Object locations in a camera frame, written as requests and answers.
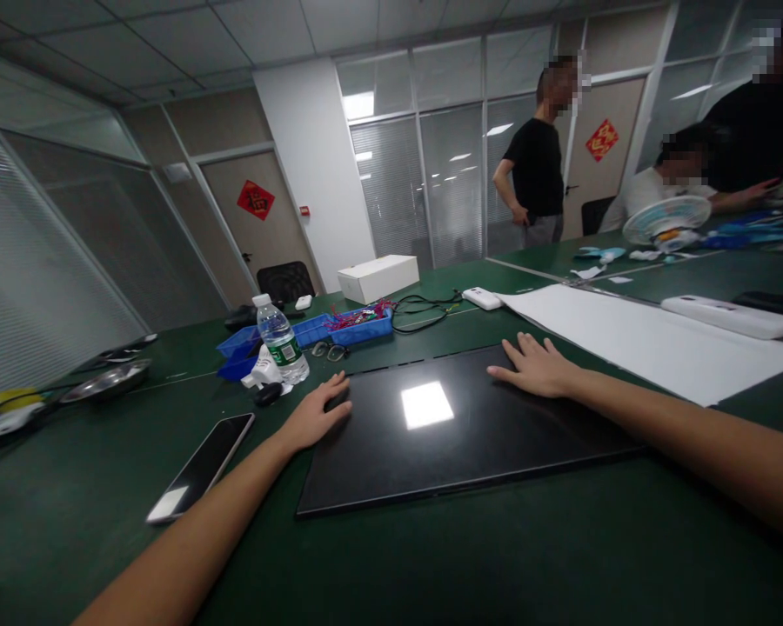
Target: door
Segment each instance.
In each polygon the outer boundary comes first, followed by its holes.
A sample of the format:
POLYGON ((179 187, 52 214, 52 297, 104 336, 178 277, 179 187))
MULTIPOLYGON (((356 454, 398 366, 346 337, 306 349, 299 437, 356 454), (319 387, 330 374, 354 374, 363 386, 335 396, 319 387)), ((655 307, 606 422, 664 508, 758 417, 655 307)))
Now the door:
POLYGON ((296 208, 287 193, 275 152, 240 156, 203 165, 201 169, 256 282, 258 270, 262 268, 301 261, 311 275, 315 293, 320 293, 322 282, 316 263, 298 221, 296 208), (241 189, 248 180, 275 197, 264 221, 237 204, 241 189))
POLYGON ((618 195, 644 81, 644 78, 635 78, 592 87, 583 95, 574 127, 572 160, 563 202, 563 239, 583 236, 580 211, 583 204, 618 195), (586 143, 606 120, 617 131, 618 141, 597 161, 586 143))

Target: eyeglasses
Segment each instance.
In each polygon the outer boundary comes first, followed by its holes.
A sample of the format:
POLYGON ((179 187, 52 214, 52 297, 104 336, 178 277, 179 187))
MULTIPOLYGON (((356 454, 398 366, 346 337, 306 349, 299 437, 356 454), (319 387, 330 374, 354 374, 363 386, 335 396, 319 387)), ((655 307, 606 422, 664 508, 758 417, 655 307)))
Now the eyeglasses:
POLYGON ((313 346, 313 350, 311 350, 311 354, 314 356, 325 356, 325 353, 327 353, 328 361, 336 363, 337 361, 342 361, 342 359, 347 358, 348 355, 351 354, 351 351, 338 343, 329 343, 325 341, 318 342, 313 346))

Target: water bottle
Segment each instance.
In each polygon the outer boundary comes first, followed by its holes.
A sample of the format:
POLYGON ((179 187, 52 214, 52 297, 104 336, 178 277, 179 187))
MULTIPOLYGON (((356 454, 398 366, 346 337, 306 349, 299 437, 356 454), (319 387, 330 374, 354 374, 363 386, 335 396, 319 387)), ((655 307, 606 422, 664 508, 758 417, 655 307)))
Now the water bottle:
POLYGON ((269 294, 252 298, 258 308, 258 332, 272 354, 285 383, 299 384, 311 373, 307 359, 298 347, 290 322, 272 303, 269 294))

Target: black chair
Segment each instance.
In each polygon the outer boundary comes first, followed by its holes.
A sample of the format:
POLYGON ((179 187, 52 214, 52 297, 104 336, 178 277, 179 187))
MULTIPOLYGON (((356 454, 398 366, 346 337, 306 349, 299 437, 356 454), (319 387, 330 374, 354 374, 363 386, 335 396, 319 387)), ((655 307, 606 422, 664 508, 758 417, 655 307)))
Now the black chair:
POLYGON ((262 268, 256 274, 261 293, 270 294, 273 302, 296 302, 301 296, 315 296, 311 275, 301 261, 262 268))
POLYGON ((583 236, 597 235, 600 225, 603 223, 603 216, 609 210, 612 200, 616 197, 600 198, 583 205, 583 236))

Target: bottle label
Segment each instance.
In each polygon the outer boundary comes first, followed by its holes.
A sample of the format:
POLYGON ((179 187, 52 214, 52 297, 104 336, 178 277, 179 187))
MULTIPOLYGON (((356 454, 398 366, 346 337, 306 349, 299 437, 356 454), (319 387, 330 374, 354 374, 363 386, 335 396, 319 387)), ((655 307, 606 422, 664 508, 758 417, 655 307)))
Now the bottle label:
POLYGON ((298 348, 298 341, 296 337, 293 337, 289 342, 282 343, 277 346, 267 346, 272 354, 272 360, 276 362, 278 367, 284 367, 298 361, 298 358, 302 356, 302 351, 298 348))

